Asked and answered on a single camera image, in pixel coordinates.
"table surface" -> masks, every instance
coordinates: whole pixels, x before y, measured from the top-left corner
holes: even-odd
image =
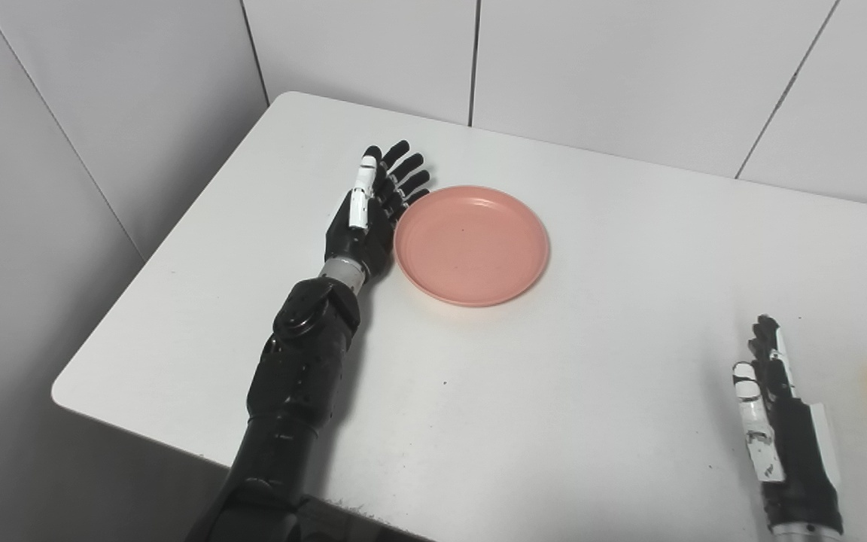
[[[465,309],[399,269],[364,325],[310,495],[438,542],[764,540],[730,368],[759,313],[823,401],[867,542],[867,206],[286,93],[68,367],[59,405],[230,465],[272,317],[320,269],[370,144],[532,207],[539,282]]]

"robotic forearm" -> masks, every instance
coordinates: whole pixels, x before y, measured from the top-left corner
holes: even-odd
[[[226,482],[187,542],[299,539],[295,510],[310,449],[330,418],[343,356],[357,333],[357,293],[388,265],[393,230],[406,207],[427,194],[423,163],[403,161],[406,141],[384,157],[368,148],[354,189],[327,230],[324,267],[298,282],[272,323],[247,395],[250,421]]]

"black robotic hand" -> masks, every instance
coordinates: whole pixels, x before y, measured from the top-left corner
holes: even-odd
[[[430,180],[430,173],[426,169],[414,172],[424,163],[422,155],[410,155],[396,165],[409,150],[407,141],[393,145],[382,157],[379,148],[367,148],[357,183],[327,230],[325,261],[338,258],[358,265],[365,282],[382,273],[390,260],[397,221],[407,206],[430,193],[419,189]]]

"white tile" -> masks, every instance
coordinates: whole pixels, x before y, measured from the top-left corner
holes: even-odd
[[[867,202],[867,1],[835,9],[741,178]]]
[[[76,446],[49,443],[50,455],[39,445],[44,416],[52,422],[59,411],[48,405],[51,379],[141,264],[0,35],[0,540],[109,535],[116,520],[108,502],[83,501],[75,487],[82,470],[63,460]],[[89,435],[95,447],[114,442],[100,431]],[[49,483],[42,473],[69,485]],[[122,479],[110,480],[106,495],[135,485]],[[32,517],[30,507],[53,517]],[[89,517],[92,533],[35,530],[69,517]]]
[[[482,0],[474,126],[734,176],[833,0]]]
[[[266,107],[236,0],[0,0],[0,27],[144,256]]]
[[[273,100],[287,90],[467,123],[476,0],[245,0]]]

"robotic hand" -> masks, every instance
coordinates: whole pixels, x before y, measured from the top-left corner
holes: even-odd
[[[393,230],[430,180],[406,141],[367,148],[357,181],[327,230],[324,267],[298,282],[272,323],[247,395],[250,421],[216,501],[186,542],[280,542],[302,537],[296,508],[310,449],[331,416],[343,356],[359,326],[357,293],[389,264]]]
[[[424,163],[422,155],[413,154],[388,171],[409,150],[406,141],[393,145],[383,157],[379,148],[367,148],[354,189],[347,192],[327,230],[326,264],[321,275],[337,278],[354,293],[386,268],[393,229],[406,207],[430,193],[426,188],[417,190],[430,180],[426,169],[410,175]]]
[[[768,528],[778,542],[837,542],[839,474],[825,408],[799,399],[778,323],[761,315],[753,329],[754,361],[736,364],[733,380]]]

